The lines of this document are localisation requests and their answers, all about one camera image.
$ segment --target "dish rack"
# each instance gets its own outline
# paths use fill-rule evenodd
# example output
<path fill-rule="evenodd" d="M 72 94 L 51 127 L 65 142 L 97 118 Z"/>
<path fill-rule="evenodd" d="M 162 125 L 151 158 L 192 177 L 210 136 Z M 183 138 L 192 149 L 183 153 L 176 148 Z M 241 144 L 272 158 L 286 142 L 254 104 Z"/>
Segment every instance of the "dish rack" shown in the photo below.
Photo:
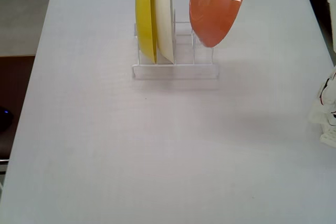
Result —
<path fill-rule="evenodd" d="M 176 22 L 174 11 L 174 63 L 165 59 L 157 50 L 157 63 L 148 59 L 139 48 L 138 63 L 132 66 L 137 80 L 160 79 L 217 79 L 218 64 L 214 62 L 214 48 L 202 45 L 190 22 Z M 134 36 L 137 38 L 136 24 Z"/>

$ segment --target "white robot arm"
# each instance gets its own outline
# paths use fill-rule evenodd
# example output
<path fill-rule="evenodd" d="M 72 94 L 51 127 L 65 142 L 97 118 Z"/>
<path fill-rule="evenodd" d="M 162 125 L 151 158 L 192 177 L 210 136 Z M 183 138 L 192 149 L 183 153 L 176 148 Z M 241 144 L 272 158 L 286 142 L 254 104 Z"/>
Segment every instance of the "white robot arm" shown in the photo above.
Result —
<path fill-rule="evenodd" d="M 336 52 L 336 0 L 328 0 L 328 3 L 333 49 Z M 322 125 L 320 141 L 336 148 L 336 68 L 322 84 L 309 113 L 309 120 Z"/>

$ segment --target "white table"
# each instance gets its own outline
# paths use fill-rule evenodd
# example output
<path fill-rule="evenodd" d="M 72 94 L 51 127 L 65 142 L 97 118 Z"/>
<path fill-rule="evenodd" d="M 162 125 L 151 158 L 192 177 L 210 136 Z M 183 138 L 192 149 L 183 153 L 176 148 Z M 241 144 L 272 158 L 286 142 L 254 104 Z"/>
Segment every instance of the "white table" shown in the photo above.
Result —
<path fill-rule="evenodd" d="M 332 69 L 308 0 L 244 0 L 215 83 L 132 80 L 133 22 L 134 0 L 50 0 L 0 223 L 336 222 L 336 150 L 307 122 Z"/>

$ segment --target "white plate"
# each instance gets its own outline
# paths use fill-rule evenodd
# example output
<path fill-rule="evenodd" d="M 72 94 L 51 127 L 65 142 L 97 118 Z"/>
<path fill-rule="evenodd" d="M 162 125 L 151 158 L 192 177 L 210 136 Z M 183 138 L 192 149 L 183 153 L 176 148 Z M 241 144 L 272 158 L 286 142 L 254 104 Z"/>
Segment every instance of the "white plate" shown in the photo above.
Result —
<path fill-rule="evenodd" d="M 173 1 L 155 0 L 157 43 L 161 55 L 174 63 Z"/>

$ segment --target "gray floor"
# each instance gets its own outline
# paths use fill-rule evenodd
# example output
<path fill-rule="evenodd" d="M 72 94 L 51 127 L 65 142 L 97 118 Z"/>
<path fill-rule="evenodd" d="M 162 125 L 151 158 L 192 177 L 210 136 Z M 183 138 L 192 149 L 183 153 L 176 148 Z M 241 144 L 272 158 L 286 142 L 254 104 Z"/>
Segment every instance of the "gray floor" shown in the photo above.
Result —
<path fill-rule="evenodd" d="M 49 0 L 0 0 L 0 56 L 35 55 Z"/>

